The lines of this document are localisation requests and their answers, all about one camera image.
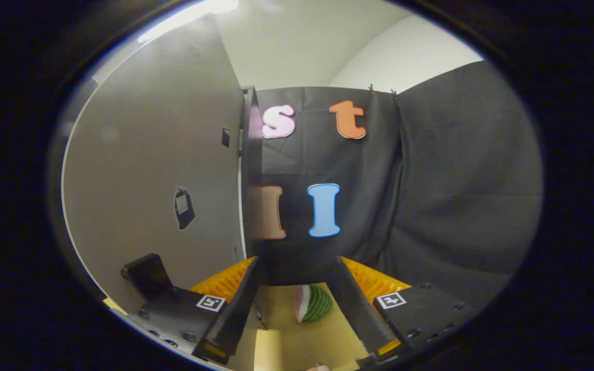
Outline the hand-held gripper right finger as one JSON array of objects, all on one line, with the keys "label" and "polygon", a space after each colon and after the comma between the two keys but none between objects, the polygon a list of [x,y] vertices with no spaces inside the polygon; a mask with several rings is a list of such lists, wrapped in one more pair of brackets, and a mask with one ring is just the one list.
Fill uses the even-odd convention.
[{"label": "hand-held gripper right finger", "polygon": [[333,259],[327,287],[368,352],[360,365],[415,358],[472,317],[469,303],[431,283],[405,284],[342,256]]}]

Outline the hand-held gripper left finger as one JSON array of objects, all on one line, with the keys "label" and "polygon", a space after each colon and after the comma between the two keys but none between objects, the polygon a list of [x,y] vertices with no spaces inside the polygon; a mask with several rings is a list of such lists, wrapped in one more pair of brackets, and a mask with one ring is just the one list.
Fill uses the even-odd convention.
[{"label": "hand-held gripper left finger", "polygon": [[182,289],[172,284],[160,257],[143,257],[127,264],[127,280],[145,300],[129,319],[188,356],[227,364],[243,337],[261,277],[262,262],[252,257]]}]

